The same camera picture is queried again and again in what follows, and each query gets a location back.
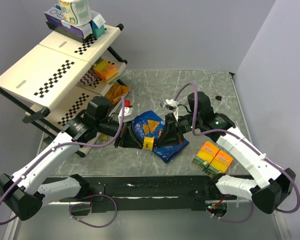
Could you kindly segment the orange padlock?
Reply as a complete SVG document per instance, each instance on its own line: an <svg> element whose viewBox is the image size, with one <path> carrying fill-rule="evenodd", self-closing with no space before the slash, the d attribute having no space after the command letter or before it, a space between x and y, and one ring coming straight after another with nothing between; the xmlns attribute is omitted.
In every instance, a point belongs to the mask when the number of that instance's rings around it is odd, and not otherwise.
<svg viewBox="0 0 300 240"><path fill-rule="evenodd" d="M221 95L216 95L214 99L220 102L222 101L223 97Z"/></svg>

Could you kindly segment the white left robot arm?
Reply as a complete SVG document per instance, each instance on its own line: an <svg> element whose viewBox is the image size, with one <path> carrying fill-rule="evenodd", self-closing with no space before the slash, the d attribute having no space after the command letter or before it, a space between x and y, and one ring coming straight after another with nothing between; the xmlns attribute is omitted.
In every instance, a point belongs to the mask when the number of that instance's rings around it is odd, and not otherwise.
<svg viewBox="0 0 300 240"><path fill-rule="evenodd" d="M51 184L43 182L65 158L82 147L93 147L89 141L98 133L110 136L110 143L116 147L142 149L144 144L134 133L126 109L126 100L122 98L118 120L113 120L109 116L110 100L94 97L31 162L12 175L0 175L0 202L17 218L26 221L51 202L65 198L85 200L89 195L89 183L78 174Z"/></svg>

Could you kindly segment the yellow padlock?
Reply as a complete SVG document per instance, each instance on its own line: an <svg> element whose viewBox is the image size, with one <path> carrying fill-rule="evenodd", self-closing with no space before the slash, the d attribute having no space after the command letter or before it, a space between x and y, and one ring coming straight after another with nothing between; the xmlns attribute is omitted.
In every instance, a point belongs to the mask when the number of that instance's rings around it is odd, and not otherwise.
<svg viewBox="0 0 300 240"><path fill-rule="evenodd" d="M143 139L143 149L153 151L154 149L154 142L155 138L154 137L145 137Z"/></svg>

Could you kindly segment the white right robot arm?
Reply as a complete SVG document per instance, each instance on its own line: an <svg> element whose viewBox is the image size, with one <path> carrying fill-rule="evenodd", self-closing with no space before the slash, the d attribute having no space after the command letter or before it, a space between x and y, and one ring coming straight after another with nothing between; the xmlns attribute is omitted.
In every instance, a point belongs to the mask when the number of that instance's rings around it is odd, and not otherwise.
<svg viewBox="0 0 300 240"><path fill-rule="evenodd" d="M183 116L179 116L179 103L176 100L165 99L160 104L171 112L165 116L165 125L156 146L181 144L185 141L185 133L199 129L229 152L252 177L244 179L218 173L212 179L214 183L208 187L209 195L213 199L220 199L223 195L245 198L266 214L277 210L292 192L295 172L271 162L245 138L229 117L214 111L210 98L203 92L191 93L187 100L190 111Z"/></svg>

